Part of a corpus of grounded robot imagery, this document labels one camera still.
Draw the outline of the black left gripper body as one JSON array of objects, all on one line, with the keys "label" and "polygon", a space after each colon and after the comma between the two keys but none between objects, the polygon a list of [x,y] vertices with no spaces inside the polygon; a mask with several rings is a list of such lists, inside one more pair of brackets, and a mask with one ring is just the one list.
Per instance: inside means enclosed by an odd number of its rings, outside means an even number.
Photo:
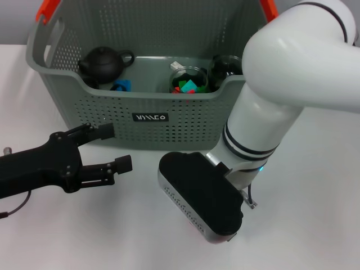
[{"label": "black left gripper body", "polygon": [[0,157],[0,199],[46,186],[77,192],[81,166],[73,138],[65,132],[53,133],[39,147]]}]

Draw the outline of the blue toy brick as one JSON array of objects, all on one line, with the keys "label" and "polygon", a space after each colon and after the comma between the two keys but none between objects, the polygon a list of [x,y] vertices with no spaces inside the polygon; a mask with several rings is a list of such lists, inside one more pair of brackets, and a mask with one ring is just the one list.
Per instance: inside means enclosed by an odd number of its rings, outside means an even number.
[{"label": "blue toy brick", "polygon": [[121,85],[124,85],[126,86],[127,88],[127,91],[126,92],[130,92],[131,91],[131,81],[130,80],[116,80],[114,84],[121,84]]}]

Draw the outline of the teal toy brick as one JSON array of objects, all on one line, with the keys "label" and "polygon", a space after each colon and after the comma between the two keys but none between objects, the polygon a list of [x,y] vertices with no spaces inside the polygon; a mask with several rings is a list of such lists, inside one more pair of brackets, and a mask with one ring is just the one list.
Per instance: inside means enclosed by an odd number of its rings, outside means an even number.
[{"label": "teal toy brick", "polygon": [[194,89],[196,91],[197,85],[192,81],[189,80],[186,82],[186,84],[181,88],[181,91],[183,93],[187,93],[189,90]]}]

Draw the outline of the small black clay teacup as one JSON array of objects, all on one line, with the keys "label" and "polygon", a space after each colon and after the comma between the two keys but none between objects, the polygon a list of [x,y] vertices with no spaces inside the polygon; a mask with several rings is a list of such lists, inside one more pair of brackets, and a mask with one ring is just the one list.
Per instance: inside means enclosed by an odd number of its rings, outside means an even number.
[{"label": "small black clay teacup", "polygon": [[84,76],[84,77],[82,77],[82,79],[83,79],[83,82],[85,82],[85,84],[87,86],[89,86],[90,88],[93,88],[93,89],[100,88],[99,82],[95,78],[92,78],[90,76]]}]

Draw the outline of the grey perforated storage basket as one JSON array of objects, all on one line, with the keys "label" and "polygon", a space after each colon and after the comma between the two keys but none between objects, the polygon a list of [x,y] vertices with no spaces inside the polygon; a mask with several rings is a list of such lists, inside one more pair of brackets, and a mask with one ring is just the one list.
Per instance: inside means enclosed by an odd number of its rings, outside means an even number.
[{"label": "grey perforated storage basket", "polygon": [[[113,123],[111,145],[169,151],[213,148],[244,84],[238,76],[213,93],[170,93],[170,64],[208,69],[215,55],[241,57],[268,23],[259,0],[61,0],[42,19],[26,60],[67,127]],[[134,53],[121,75],[130,92],[83,82],[78,61],[103,46]]]}]

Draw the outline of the black clay teapot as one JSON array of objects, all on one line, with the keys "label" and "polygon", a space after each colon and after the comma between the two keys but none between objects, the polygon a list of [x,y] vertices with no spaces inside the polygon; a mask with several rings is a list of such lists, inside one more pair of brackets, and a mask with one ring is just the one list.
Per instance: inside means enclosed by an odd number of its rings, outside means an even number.
[{"label": "black clay teapot", "polygon": [[93,78],[99,84],[107,84],[121,76],[135,61],[130,50],[116,51],[110,47],[96,47],[85,58],[78,61],[83,75]]}]

